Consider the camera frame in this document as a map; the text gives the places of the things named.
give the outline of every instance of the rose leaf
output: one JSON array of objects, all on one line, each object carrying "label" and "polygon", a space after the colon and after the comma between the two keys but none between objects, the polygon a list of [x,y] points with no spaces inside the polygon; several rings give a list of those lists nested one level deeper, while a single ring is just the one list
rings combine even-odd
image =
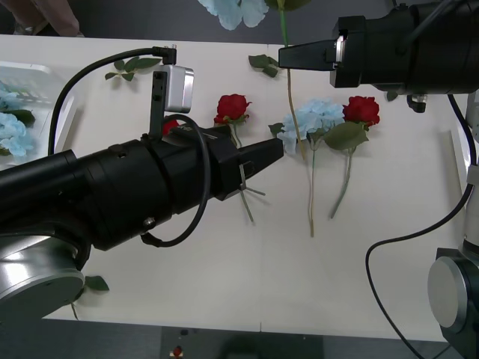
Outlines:
[{"label": "rose leaf", "polygon": [[324,135],[324,141],[333,150],[348,150],[369,141],[366,131],[360,123],[345,122],[330,129]]}]

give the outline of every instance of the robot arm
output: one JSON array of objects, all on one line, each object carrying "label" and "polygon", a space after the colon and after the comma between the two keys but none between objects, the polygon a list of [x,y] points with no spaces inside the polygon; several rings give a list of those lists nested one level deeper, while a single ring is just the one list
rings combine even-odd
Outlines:
[{"label": "robot arm", "polygon": [[[479,88],[478,20],[479,1],[444,0],[439,5],[411,7],[402,4],[381,19],[340,18],[333,40],[280,49],[279,64],[290,69],[329,71],[331,85],[336,88],[369,84],[406,94],[409,107],[424,112],[425,95],[429,93],[472,93]],[[468,137],[473,165],[469,168],[468,189],[454,213],[472,194],[466,209],[463,245],[459,250],[438,249],[429,274],[428,294],[444,338],[463,357],[479,358],[479,192],[472,190],[473,185],[479,185],[479,170],[474,139],[455,107]],[[388,320],[405,344],[422,358]]]},{"label": "robot arm", "polygon": [[[175,49],[160,51],[168,51],[168,61],[153,73],[147,135],[79,159],[68,150],[0,172],[0,207],[7,209],[0,214],[0,322],[42,318],[72,302],[92,245],[107,251],[136,236],[156,247],[180,244],[211,197],[235,195],[241,172],[249,179],[283,156],[278,139],[237,149],[227,126],[200,129],[182,114],[165,117],[165,111],[189,111],[194,74],[174,64]],[[55,105],[53,125],[66,95]],[[186,124],[163,138],[170,120]],[[195,206],[193,222],[175,240],[148,233]]]}]

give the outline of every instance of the white table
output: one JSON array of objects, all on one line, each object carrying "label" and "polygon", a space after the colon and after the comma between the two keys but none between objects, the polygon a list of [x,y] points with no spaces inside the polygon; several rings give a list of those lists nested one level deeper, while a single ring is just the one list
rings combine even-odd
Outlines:
[{"label": "white table", "polygon": [[[0,36],[0,61],[79,70],[128,49],[172,42]],[[251,115],[240,128],[243,144],[271,138],[267,124],[289,111],[286,74],[269,79],[248,65],[248,55],[278,46],[176,43],[178,64],[195,70],[191,116],[211,126],[223,94],[247,96]],[[77,156],[138,138],[148,128],[149,75],[106,82],[101,69],[84,80],[85,105],[67,140]],[[111,292],[80,299],[82,320],[173,325],[244,331],[274,331],[356,337],[395,333],[373,299],[364,255],[374,242],[402,236],[438,221],[460,197],[451,131],[455,118],[445,96],[431,96],[426,114],[405,99],[387,103],[371,86],[337,90],[326,73],[293,72],[294,102],[331,97],[375,96],[381,124],[357,150],[345,200],[334,221],[328,213],[338,196],[345,157],[322,147],[317,153],[316,238],[309,236],[308,170],[299,154],[285,156],[251,180],[267,192],[249,196],[251,225],[239,197],[211,200],[191,238],[171,249],[154,249],[133,239],[109,252],[93,251],[85,274],[100,274]],[[466,98],[460,96],[464,109]],[[173,238],[195,209],[156,228]],[[371,257],[378,293],[406,337],[442,340],[427,301],[427,273],[437,247],[460,243],[461,218],[410,242],[380,248]],[[72,319],[69,307],[51,318]]]}]

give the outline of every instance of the green leaf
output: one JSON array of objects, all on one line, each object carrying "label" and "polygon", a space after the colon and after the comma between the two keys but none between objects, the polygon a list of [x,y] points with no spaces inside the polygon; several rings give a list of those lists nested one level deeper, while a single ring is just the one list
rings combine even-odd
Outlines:
[{"label": "green leaf", "polygon": [[268,125],[269,130],[271,131],[272,135],[275,137],[278,133],[284,132],[283,126],[284,125],[281,122],[275,123],[274,125]]},{"label": "green leaf", "polygon": [[278,75],[278,69],[274,68],[273,66],[267,66],[263,69],[263,72],[267,74],[269,77],[275,78]]},{"label": "green leaf", "polygon": [[113,79],[116,75],[119,75],[118,73],[107,73],[105,75],[105,80]]},{"label": "green leaf", "polygon": [[122,73],[121,77],[123,77],[127,81],[132,81],[135,73]]},{"label": "green leaf", "polygon": [[115,69],[117,69],[118,71],[121,71],[122,69],[125,68],[125,61],[118,60],[118,61],[115,61],[113,65],[115,66]]},{"label": "green leaf", "polygon": [[108,292],[110,290],[108,284],[106,284],[105,280],[99,275],[95,277],[85,277],[85,286],[100,292]]},{"label": "green leaf", "polygon": [[269,58],[266,55],[248,56],[249,64],[256,69],[264,69],[269,65]]},{"label": "green leaf", "polygon": [[285,11],[293,11],[299,9],[302,6],[310,3],[311,0],[280,0],[280,6],[278,6],[278,0],[266,0],[266,3],[269,7],[272,7],[276,10],[285,10]]},{"label": "green leaf", "polygon": [[131,73],[135,68],[136,64],[138,63],[139,56],[135,56],[134,58],[130,58],[128,62],[125,64],[124,70],[128,73]]},{"label": "green leaf", "polygon": [[3,113],[14,115],[18,121],[23,122],[23,124],[27,127],[32,127],[35,122],[35,116],[31,113],[31,111],[10,110],[10,111],[3,111]]},{"label": "green leaf", "polygon": [[228,122],[228,123],[231,123],[232,125],[239,125],[241,123],[244,123],[246,122],[246,119],[248,118],[249,116],[246,115],[246,114],[242,114],[240,117],[238,117],[236,120],[232,120],[230,119],[228,116],[225,116],[224,119]]},{"label": "green leaf", "polygon": [[394,91],[388,91],[388,93],[386,94],[386,99],[388,100],[388,102],[391,102],[391,101],[394,101],[399,95],[397,94],[397,92],[394,92]]},{"label": "green leaf", "polygon": [[366,131],[360,123],[345,122],[330,129],[324,135],[324,141],[333,150],[348,150],[369,141]]},{"label": "green leaf", "polygon": [[268,56],[269,64],[279,67],[279,63],[274,59]]},{"label": "green leaf", "polygon": [[10,151],[0,146],[0,156],[9,156],[9,155],[11,155]]},{"label": "green leaf", "polygon": [[156,64],[158,64],[162,59],[161,58],[140,58],[138,61],[136,61],[136,66],[135,68],[137,70],[140,69],[147,69],[149,67],[153,67]]}]

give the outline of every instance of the gray floor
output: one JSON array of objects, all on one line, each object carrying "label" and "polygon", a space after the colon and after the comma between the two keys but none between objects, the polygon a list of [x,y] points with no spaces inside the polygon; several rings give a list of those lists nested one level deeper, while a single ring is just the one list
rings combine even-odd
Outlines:
[{"label": "gray floor", "polygon": [[[413,359],[399,340],[251,334],[42,320],[0,327],[1,359],[167,359],[181,346],[185,359]],[[444,343],[412,342],[426,358]],[[441,359],[460,359],[449,349]]]},{"label": "gray floor", "polygon": [[[413,4],[428,0],[398,2]],[[256,28],[242,24],[235,31],[228,31],[197,0],[70,0],[70,4],[87,37],[282,43],[278,13],[273,10]],[[288,13],[290,42],[328,38],[339,16],[374,18],[386,15],[390,9],[391,0],[312,0]],[[12,31],[13,17],[0,6],[0,34]]]},{"label": "gray floor", "polygon": [[[236,31],[227,31],[196,0],[70,0],[70,3],[87,37],[281,43],[278,14],[272,10],[256,28],[241,25]],[[390,9],[390,0],[313,0],[304,8],[288,14],[290,42],[328,38],[339,16],[363,14],[374,18],[386,15]],[[11,32],[13,17],[0,6],[0,34]],[[43,34],[55,36],[52,29]],[[399,340],[308,336],[301,341],[302,336],[205,330],[189,331],[188,336],[181,336],[176,328],[47,320],[22,328],[0,327],[0,358],[168,358],[170,350],[181,345],[185,358],[210,359],[220,358],[225,343],[238,337],[259,347],[280,340],[288,343],[290,349],[299,348],[290,358],[413,358]],[[444,343],[414,345],[426,358],[445,347]],[[275,353],[267,354],[269,356],[265,358],[279,358]],[[254,357],[230,355],[229,358]],[[454,358],[459,358],[454,350],[442,356],[442,359]]]}]

